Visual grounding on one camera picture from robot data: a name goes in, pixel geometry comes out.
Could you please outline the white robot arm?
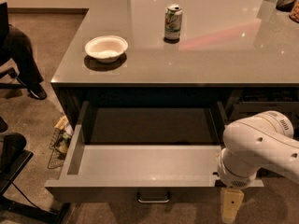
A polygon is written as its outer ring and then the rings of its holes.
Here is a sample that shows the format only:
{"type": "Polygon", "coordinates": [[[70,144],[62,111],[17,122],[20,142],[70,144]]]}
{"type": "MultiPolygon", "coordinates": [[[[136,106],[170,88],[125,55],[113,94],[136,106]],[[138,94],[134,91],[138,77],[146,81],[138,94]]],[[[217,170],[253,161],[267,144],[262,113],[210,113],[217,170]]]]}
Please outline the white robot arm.
{"type": "Polygon", "coordinates": [[[221,219],[235,221],[243,202],[243,190],[264,168],[299,183],[299,142],[293,139],[290,120],[277,111],[265,111],[238,119],[223,132],[224,148],[218,157],[221,219]]]}

